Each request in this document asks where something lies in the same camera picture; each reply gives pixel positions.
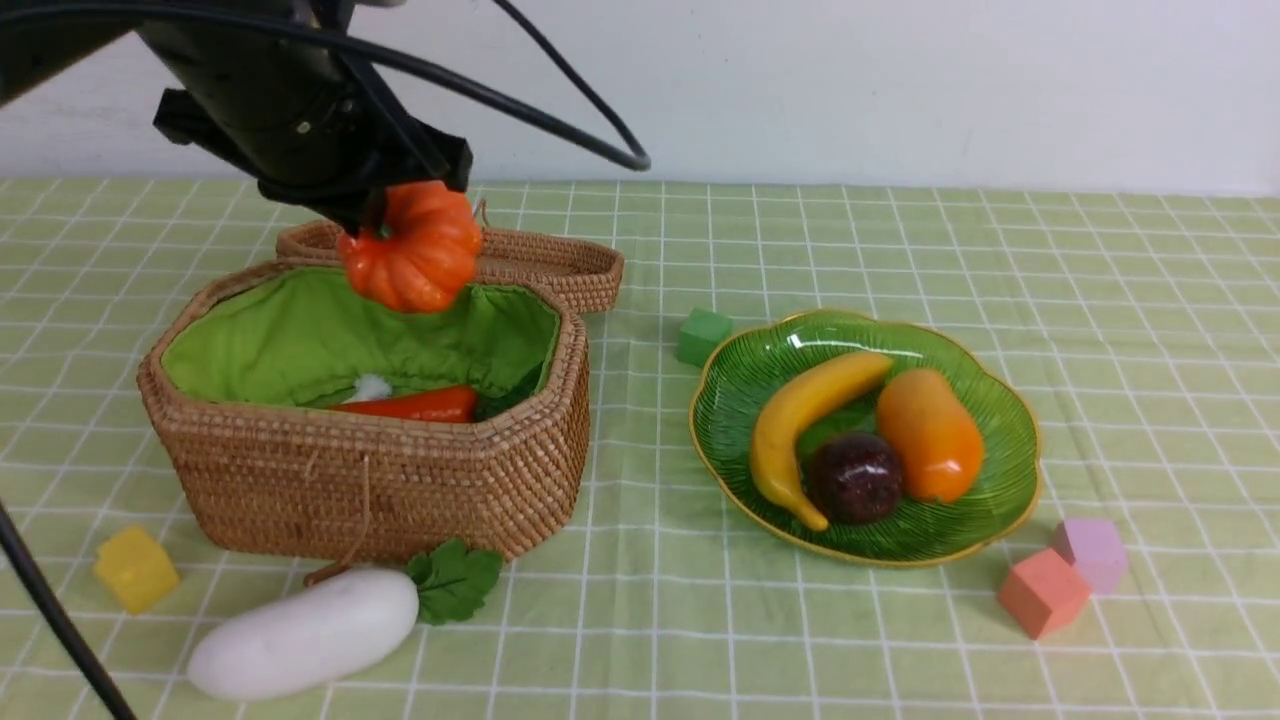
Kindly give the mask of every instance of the yellow cube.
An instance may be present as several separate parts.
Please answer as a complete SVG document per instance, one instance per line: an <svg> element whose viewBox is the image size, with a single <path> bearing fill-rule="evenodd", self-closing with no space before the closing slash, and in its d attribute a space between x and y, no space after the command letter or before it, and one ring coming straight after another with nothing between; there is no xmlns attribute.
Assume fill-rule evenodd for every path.
<svg viewBox="0 0 1280 720"><path fill-rule="evenodd" d="M169 553L138 525L97 548L93 574L129 615L141 615L182 582Z"/></svg>

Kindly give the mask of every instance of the pink cube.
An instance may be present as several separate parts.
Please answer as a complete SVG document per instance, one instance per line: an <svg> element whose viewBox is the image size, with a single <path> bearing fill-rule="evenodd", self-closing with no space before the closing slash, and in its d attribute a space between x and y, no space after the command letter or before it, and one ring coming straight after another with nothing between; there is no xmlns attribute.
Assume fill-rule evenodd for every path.
<svg viewBox="0 0 1280 720"><path fill-rule="evenodd" d="M1071 518L1053 533L1053 550L1088 580L1097 594L1116 589L1129 571L1120 530L1111 520Z"/></svg>
<svg viewBox="0 0 1280 720"><path fill-rule="evenodd" d="M1041 639L1080 616L1089 583L1047 547L1014 565L996 601L1032 639Z"/></svg>

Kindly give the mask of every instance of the green checkered tablecloth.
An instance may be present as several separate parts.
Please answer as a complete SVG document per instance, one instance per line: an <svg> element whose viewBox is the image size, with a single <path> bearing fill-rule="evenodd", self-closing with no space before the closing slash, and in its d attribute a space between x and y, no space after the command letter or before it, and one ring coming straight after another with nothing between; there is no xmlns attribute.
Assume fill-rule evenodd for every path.
<svg viewBox="0 0 1280 720"><path fill-rule="evenodd" d="M1280 200L577 183L476 187L500 227L626 254L589 319L594 446L572 527L470 623L261 706L183 678L219 619L314 564L196 527L133 370L187 299L306 213L232 181L0 181L0 497L142 717L1175 720L1280 717ZM818 305L928 324L1034 406L1047 491L1007 542L942 568L799 552L728 506L690 447L695 306ZM993 593L1064 516L1132 573L1028 641ZM141 523L182 587L125 618L90 571ZM0 573L0 717L104 717Z"/></svg>

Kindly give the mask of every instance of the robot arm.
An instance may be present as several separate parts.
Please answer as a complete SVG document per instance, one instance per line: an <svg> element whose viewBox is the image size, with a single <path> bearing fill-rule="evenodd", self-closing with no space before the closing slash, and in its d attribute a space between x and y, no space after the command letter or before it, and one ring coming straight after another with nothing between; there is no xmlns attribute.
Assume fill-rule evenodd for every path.
<svg viewBox="0 0 1280 720"><path fill-rule="evenodd" d="M344 35L357 4L402 3L200 0L180 5ZM0 0L0 15L70 4L88 5ZM517 19L530 29L527 20ZM183 86L164 92L155 127L172 142L196 145L256 178L259 192L269 200L308 208L355 233L361 225L381 223L383 190L389 186L439 179L454 191L467 187L472 158L466 140L411 117L370 61L265 32L73 14L56 23L0 24L0 108L129 32ZM566 70L561 60L557 64ZM612 115L607 106L602 110ZM611 122L628 135L616 117ZM628 143L639 147L631 138ZM632 169L648 168L648 156L640 152L644 167Z"/></svg>

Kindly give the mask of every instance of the green cube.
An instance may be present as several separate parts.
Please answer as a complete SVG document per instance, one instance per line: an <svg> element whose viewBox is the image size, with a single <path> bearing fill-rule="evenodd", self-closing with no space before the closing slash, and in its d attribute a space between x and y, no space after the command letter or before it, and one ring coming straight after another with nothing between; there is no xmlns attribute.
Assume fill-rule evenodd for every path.
<svg viewBox="0 0 1280 720"><path fill-rule="evenodd" d="M707 359L719 347L719 343L733 334L733 320L694 307L685 323L680 325L680 342L676 345L676 360L686 365L701 368Z"/></svg>

